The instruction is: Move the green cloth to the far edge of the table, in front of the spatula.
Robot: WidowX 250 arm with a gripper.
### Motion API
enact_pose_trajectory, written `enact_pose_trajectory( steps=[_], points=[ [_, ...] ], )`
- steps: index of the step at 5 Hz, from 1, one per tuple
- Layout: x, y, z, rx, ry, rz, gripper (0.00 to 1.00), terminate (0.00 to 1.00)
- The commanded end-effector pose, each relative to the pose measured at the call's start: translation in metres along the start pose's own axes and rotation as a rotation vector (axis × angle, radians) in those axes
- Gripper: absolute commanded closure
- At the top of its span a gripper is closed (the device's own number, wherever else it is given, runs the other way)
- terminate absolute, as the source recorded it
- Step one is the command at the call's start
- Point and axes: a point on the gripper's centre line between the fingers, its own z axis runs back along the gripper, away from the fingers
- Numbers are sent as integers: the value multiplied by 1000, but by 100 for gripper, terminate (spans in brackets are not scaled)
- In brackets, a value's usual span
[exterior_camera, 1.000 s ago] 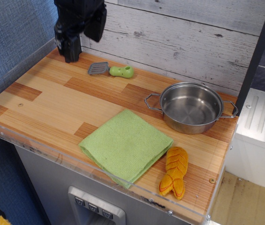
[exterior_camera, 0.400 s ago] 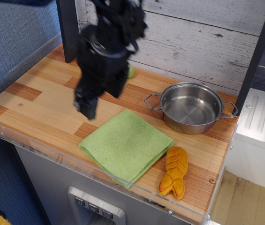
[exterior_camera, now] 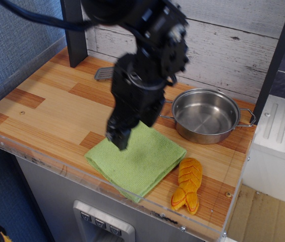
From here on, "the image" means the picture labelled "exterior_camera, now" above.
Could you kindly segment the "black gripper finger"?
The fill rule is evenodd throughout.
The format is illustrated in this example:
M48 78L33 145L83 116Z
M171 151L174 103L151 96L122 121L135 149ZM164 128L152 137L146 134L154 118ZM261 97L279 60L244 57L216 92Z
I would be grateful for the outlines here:
M150 106L148 106L141 114L141 122L147 125L148 127L152 127L163 108L165 98L161 97L156 100Z
M111 141L120 151L127 148L128 140L131 134L131 129L115 128L108 126L106 129L106 137Z

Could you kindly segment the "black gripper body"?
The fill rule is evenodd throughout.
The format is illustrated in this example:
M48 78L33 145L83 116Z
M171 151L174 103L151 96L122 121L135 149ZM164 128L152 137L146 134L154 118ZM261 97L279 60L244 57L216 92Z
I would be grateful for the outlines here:
M164 97L165 79L156 62L139 54L125 54L116 62L111 85L115 107L107 126L134 128L142 112Z

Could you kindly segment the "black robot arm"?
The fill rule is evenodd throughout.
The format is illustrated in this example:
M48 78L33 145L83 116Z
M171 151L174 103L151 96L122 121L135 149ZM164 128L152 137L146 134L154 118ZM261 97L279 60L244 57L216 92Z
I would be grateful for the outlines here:
M185 15L170 1L82 1L89 19L131 32L137 51L116 62L111 84L114 110L106 137L126 149L131 130L153 126L164 104L164 89L188 63Z

